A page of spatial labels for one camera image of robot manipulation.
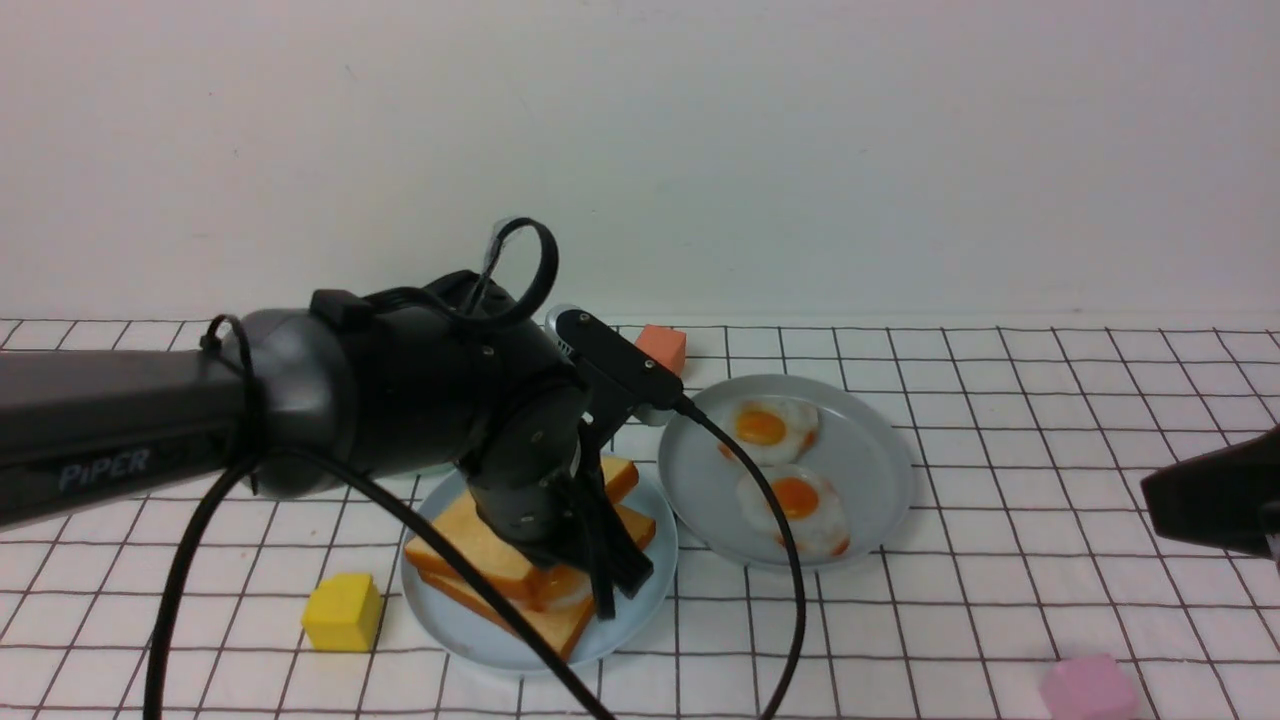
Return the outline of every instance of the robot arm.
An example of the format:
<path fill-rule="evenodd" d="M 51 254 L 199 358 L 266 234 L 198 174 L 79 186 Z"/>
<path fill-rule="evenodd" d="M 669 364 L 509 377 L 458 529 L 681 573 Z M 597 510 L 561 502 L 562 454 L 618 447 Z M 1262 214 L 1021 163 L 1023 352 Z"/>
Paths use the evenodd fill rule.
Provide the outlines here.
<path fill-rule="evenodd" d="M 453 273 L 426 290 L 461 304 L 477 279 Z M 489 286 L 480 310 L 512 305 Z M 599 450 L 653 383 L 672 402 L 684 388 L 646 370 L 608 325 L 573 318 L 564 334 L 582 351 L 532 320 L 475 331 L 431 307 L 380 311 L 317 291 L 306 310 L 244 318 L 256 409 L 234 338 L 212 352 L 0 355 L 0 528 L 154 491 L 268 446 L 305 447 L 367 477 L 452 462 L 499 537 L 535 565 L 586 571 L 598 614 L 611 618 L 613 588 L 632 596 L 653 568 L 604 496 Z M 637 373 L 649 387 L 627 379 Z M 339 483 L 289 456 L 264 460 L 251 482 L 279 498 Z"/>

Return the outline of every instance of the pink cube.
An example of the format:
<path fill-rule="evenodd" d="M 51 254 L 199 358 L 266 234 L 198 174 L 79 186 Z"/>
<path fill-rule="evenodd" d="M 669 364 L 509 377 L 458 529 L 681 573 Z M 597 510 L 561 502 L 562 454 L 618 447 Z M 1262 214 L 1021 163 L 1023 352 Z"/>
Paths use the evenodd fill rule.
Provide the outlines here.
<path fill-rule="evenodd" d="M 1053 720 L 1132 720 L 1138 693 L 1110 655 L 1064 660 L 1041 683 Z"/>

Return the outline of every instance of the egg yolk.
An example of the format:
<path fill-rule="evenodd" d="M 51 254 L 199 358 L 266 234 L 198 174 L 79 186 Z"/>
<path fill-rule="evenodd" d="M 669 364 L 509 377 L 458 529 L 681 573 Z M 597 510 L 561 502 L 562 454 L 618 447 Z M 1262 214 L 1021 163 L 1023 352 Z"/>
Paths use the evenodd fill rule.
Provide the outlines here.
<path fill-rule="evenodd" d="M 800 478 L 782 478 L 774 480 L 772 487 L 787 520 L 801 520 L 818 509 L 818 491 Z"/>
<path fill-rule="evenodd" d="M 787 425 L 773 413 L 748 410 L 737 416 L 737 437 L 751 445 L 778 445 L 787 437 Z"/>

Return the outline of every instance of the foam block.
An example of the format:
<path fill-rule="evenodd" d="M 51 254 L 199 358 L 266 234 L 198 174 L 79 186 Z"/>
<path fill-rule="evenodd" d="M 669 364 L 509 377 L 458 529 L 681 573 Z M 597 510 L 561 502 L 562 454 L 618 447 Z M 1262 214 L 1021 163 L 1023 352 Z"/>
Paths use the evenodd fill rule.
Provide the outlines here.
<path fill-rule="evenodd" d="M 342 573 L 320 583 L 302 612 L 302 628 L 316 650 L 369 652 L 378 635 L 383 596 L 374 577 Z"/>
<path fill-rule="evenodd" d="M 1053 720 L 1132 720 L 1138 693 L 1110 655 L 1064 660 L 1041 683 Z"/>
<path fill-rule="evenodd" d="M 640 338 L 636 340 L 636 347 L 678 375 L 685 372 L 686 342 L 685 333 L 680 331 L 660 325 L 645 325 L 640 331 Z"/>

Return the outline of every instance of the yellow cube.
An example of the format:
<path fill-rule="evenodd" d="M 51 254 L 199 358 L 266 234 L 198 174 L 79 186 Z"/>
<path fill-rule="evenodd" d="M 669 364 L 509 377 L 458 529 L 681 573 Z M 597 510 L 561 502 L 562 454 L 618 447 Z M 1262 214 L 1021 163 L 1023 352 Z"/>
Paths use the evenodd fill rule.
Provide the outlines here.
<path fill-rule="evenodd" d="M 316 650 L 369 652 L 378 634 L 383 596 L 374 577 L 343 573 L 320 583 L 302 611 L 302 629 Z"/>

